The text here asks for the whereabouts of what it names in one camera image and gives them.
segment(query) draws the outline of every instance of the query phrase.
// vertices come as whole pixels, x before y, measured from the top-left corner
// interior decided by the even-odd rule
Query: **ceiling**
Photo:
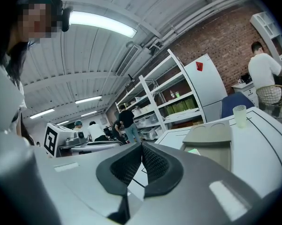
[[[128,51],[129,41],[143,46],[153,37],[163,38],[173,26],[215,0],[62,0],[74,11],[94,13],[137,30],[133,38],[84,25],[71,25],[66,33],[33,45],[24,63],[23,112],[28,125],[45,120],[73,121],[82,114],[104,112],[129,80],[115,72]],[[143,64],[134,68],[137,72]],[[74,101],[102,95],[102,101],[76,105]],[[29,116],[54,108],[42,118]]]

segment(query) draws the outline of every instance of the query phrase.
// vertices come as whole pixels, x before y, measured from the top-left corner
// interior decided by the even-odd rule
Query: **ceiling light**
[[[89,113],[86,113],[86,114],[81,115],[81,116],[84,117],[84,116],[87,116],[87,115],[90,115],[90,114],[93,114],[93,113],[96,113],[96,112],[97,112],[97,111],[89,112]]]
[[[62,124],[65,124],[67,122],[69,122],[69,121],[64,121],[64,122],[58,123],[57,125],[62,125]]]
[[[36,115],[33,115],[33,116],[31,116],[30,118],[31,118],[31,119],[34,119],[34,118],[40,117],[40,116],[42,116],[42,115],[45,115],[45,114],[47,114],[47,113],[51,113],[51,112],[53,112],[53,111],[54,111],[54,109],[49,109],[49,110],[47,110],[47,111],[40,112],[40,113],[38,113],[38,114],[36,114]]]
[[[72,12],[70,15],[69,23],[104,28],[121,33],[130,38],[133,38],[134,35],[137,33],[137,30],[125,25],[124,23],[92,13]]]
[[[102,98],[102,96],[91,97],[91,98],[87,98],[87,99],[82,99],[82,100],[76,101],[75,103],[76,103],[76,104],[79,104],[79,103],[89,102],[89,101],[93,101],[93,100],[98,100],[98,99],[100,99],[100,98]]]

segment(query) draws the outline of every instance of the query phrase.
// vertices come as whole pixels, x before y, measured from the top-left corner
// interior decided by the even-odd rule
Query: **white refrigerator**
[[[206,121],[220,119],[221,101],[227,96],[222,79],[208,54],[184,67],[200,100]]]

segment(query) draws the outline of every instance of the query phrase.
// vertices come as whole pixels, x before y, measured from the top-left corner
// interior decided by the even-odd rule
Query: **white cabinet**
[[[255,107],[259,107],[259,99],[256,93],[256,89],[253,85],[253,82],[250,82],[248,84],[246,83],[235,84],[231,87],[234,89],[235,92],[241,92],[246,97],[248,97],[253,102]]]

